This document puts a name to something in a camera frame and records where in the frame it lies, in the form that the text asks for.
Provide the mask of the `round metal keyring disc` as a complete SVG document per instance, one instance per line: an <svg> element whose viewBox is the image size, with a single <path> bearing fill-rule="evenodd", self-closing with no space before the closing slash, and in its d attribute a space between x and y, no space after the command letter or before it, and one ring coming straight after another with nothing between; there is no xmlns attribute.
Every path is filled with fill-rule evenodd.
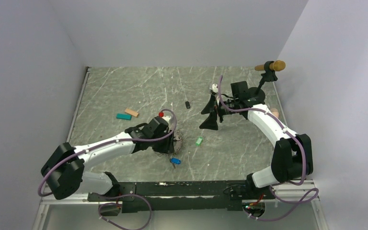
<svg viewBox="0 0 368 230"><path fill-rule="evenodd" d="M183 135L180 130L176 130L171 136L161 141L158 153L173 156L179 153L183 145Z"/></svg>

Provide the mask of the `green tagged key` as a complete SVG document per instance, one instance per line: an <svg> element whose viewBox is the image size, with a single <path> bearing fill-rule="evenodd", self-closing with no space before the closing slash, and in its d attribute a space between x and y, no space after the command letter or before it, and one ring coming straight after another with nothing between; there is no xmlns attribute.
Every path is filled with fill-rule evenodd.
<svg viewBox="0 0 368 230"><path fill-rule="evenodd" d="M197 146L200 146L202 144L202 142L203 142L203 138L202 137L198 137L195 144Z"/></svg>

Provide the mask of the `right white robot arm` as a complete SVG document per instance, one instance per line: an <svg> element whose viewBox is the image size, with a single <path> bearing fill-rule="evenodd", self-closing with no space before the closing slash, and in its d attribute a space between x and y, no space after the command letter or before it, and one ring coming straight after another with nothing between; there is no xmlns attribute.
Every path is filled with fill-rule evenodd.
<svg viewBox="0 0 368 230"><path fill-rule="evenodd" d="M301 185L313 172L311 140L282 123L265 104L265 93L260 87L249 88L247 82L232 83L232 96L222 100L219 86L210 88L210 99L201 114L208 118L200 129L218 130L225 115L240 114L256 125L274 146L271 163L266 168L247 175L245 193L257 199L264 187L289 182Z"/></svg>

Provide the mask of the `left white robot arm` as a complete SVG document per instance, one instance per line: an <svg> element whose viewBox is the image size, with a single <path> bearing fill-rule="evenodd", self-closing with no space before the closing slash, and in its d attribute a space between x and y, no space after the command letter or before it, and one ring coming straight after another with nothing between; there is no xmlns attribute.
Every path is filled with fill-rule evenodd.
<svg viewBox="0 0 368 230"><path fill-rule="evenodd" d="M162 154L174 153L175 117L156 116L148 123L129 127L114 137L95 143L72 146L60 144L41 169L40 197L53 195L61 200L74 193L99 194L113 201L121 194L121 185L110 172L90 169L107 160L152 148Z"/></svg>

